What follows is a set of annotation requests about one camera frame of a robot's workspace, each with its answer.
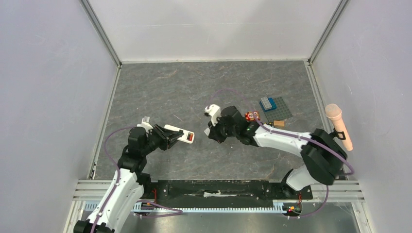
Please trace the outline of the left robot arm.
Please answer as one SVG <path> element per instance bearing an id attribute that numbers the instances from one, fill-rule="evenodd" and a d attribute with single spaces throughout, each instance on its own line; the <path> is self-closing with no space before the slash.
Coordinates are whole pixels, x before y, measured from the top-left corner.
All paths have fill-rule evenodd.
<path id="1" fill-rule="evenodd" d="M 194 134 L 170 125 L 161 127 L 142 122 L 128 128 L 128 144 L 115 165 L 115 175 L 89 217 L 79 220 L 75 233 L 119 233 L 134 205 L 152 194 L 151 176 L 143 173 L 147 155 L 156 149 L 168 150 L 178 141 L 193 143 Z"/>

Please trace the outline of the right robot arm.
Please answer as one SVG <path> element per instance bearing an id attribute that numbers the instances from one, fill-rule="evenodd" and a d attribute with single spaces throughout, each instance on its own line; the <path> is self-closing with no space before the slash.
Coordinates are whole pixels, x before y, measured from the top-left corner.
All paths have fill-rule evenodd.
<path id="1" fill-rule="evenodd" d="M 210 117 L 205 133 L 218 143 L 234 137 L 244 145 L 285 151 L 303 160 L 303 166 L 290 170 L 282 180 L 280 190 L 287 198 L 314 183 L 332 185 L 346 162 L 345 151 L 332 134 L 322 129 L 312 133 L 277 129 L 259 121 L 247 121 L 235 106 L 222 109 L 211 104 L 204 113 Z"/>

